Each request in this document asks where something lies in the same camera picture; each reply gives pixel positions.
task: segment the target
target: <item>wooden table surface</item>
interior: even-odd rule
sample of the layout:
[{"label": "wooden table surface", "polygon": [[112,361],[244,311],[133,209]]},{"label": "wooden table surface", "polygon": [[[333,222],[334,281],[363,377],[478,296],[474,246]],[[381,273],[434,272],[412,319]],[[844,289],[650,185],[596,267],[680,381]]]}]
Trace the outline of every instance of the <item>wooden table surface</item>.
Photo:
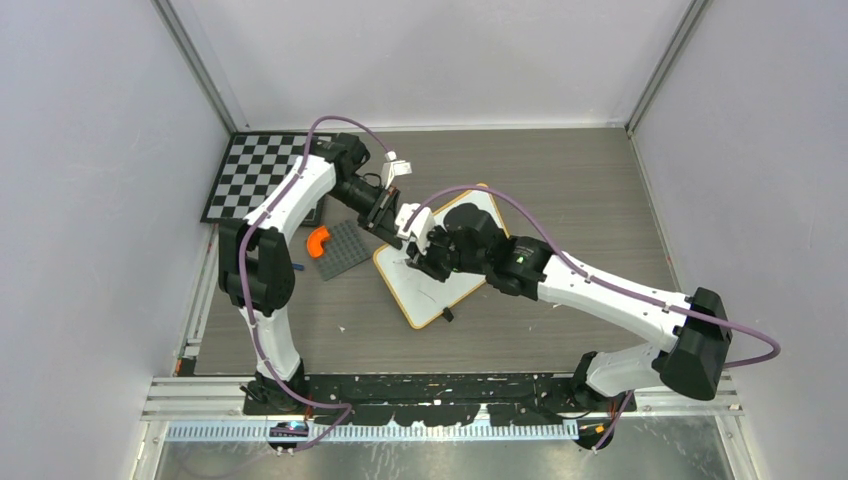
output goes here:
[{"label": "wooden table surface", "polygon": [[[488,130],[385,133],[400,158],[413,162],[401,177],[401,202],[436,190],[484,182],[527,206],[572,255],[651,286],[673,289],[668,264],[622,129]],[[378,172],[382,154],[362,170]],[[515,235],[535,235],[504,202]],[[328,199],[324,223],[356,215]],[[578,310],[502,295],[484,286],[453,309],[452,323],[410,328],[371,261],[321,281],[306,254],[309,229],[290,244],[297,285],[289,308],[292,335],[311,373],[572,371],[591,350],[641,343],[635,335]],[[381,242],[363,232],[369,248]],[[222,294],[212,308],[196,373],[253,374],[247,327]]]}]

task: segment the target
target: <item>gray pegboard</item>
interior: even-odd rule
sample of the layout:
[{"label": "gray pegboard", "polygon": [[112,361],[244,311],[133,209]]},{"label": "gray pegboard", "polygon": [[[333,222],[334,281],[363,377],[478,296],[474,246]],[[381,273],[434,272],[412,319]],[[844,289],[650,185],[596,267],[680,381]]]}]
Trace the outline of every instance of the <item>gray pegboard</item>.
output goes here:
[{"label": "gray pegboard", "polygon": [[328,228],[330,240],[324,244],[324,255],[315,259],[322,280],[344,273],[371,257],[359,235],[359,227],[347,220]]}]

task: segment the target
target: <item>aluminum frame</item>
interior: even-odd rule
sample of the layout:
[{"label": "aluminum frame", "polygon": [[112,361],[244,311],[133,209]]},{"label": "aluminum frame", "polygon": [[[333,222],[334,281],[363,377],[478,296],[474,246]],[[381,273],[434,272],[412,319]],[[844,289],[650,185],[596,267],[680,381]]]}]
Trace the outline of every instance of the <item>aluminum frame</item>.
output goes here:
[{"label": "aluminum frame", "polygon": [[632,137],[636,132],[639,122],[642,120],[645,112],[647,112],[648,107],[651,106],[654,97],[665,81],[665,77],[674,66],[674,63],[680,56],[680,52],[683,51],[692,32],[698,26],[701,15],[711,2],[712,0],[692,0],[689,4],[689,8],[686,9],[686,13],[683,14],[680,24],[677,25],[677,30],[675,30],[674,35],[671,37],[668,48],[666,48],[662,59],[660,59],[660,62],[654,69],[654,73],[651,75],[651,79],[648,80],[648,84],[639,97],[639,101],[636,102],[636,108],[633,110],[633,114],[630,115],[630,119],[625,123],[624,128],[627,130],[627,136]]}]

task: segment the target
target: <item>gray work surface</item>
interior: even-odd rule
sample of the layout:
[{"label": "gray work surface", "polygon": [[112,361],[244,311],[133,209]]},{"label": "gray work surface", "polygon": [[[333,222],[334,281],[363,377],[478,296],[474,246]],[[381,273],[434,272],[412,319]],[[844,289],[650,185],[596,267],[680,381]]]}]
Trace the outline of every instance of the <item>gray work surface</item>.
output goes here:
[{"label": "gray work surface", "polygon": [[293,457],[269,451],[258,443],[165,443],[156,478],[197,478],[183,466],[214,478],[237,469],[227,478],[245,480],[733,478],[713,417],[624,418],[597,456],[551,440],[327,443]]},{"label": "gray work surface", "polygon": [[[560,246],[595,267],[662,289],[672,277],[622,129],[489,130],[385,133],[413,174],[401,177],[401,202],[420,202],[445,187],[484,182],[526,205]],[[366,139],[379,172],[379,147]],[[439,205],[447,202],[445,198]],[[536,235],[498,202],[513,235]],[[324,223],[356,215],[328,199]],[[297,284],[289,303],[295,346],[307,372],[572,371],[592,350],[640,343],[635,335],[569,307],[554,308],[484,286],[454,309],[452,323],[413,330],[372,261],[323,282],[306,253],[309,229],[291,244]],[[381,242],[363,232],[369,248]],[[196,366],[199,374],[252,374],[247,327],[228,298],[216,293]]]}]

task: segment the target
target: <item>checkerboard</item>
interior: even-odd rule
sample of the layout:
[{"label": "checkerboard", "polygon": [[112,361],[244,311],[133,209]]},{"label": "checkerboard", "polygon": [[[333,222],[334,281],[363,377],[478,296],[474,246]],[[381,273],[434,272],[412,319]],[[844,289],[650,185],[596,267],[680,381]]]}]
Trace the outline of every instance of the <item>checkerboard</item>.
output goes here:
[{"label": "checkerboard", "polygon": [[[317,138],[331,140],[332,136]],[[218,168],[201,221],[242,218],[258,207],[283,181],[297,157],[303,154],[306,134],[300,132],[236,133]],[[323,198],[309,211],[302,225],[321,222]]]}]

